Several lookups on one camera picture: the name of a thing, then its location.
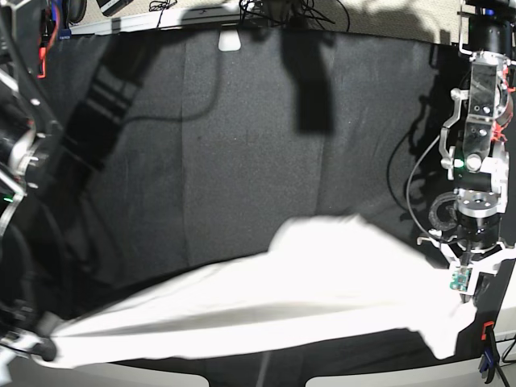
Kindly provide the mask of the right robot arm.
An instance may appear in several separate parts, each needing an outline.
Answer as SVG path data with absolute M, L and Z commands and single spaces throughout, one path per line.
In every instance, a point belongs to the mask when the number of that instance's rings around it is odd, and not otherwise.
M 22 299 L 1 305 L 2 385 L 10 383 L 8 365 L 16 357 L 52 360 L 56 355 L 51 340 L 28 329 L 36 313 L 35 272 L 30 248 L 13 219 L 27 195 L 40 187 L 53 134 L 61 129 L 40 86 L 61 20 L 58 1 L 1 3 L 1 84 L 14 99 L 1 107 L 1 236 L 17 244 L 12 252 L 23 267 Z

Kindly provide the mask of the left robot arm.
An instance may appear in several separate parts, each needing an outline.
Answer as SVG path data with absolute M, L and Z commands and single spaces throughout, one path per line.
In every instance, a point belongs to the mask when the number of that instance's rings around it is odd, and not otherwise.
M 487 288 L 505 260 L 515 254 L 503 238 L 501 221 L 509 201 L 510 154 L 504 130 L 515 116 L 515 3 L 470 1 L 460 10 L 458 51 L 468 58 L 464 88 L 450 92 L 453 111 L 432 146 L 452 182 L 431 204 L 430 242 L 449 263 L 451 290 L 471 302 Z

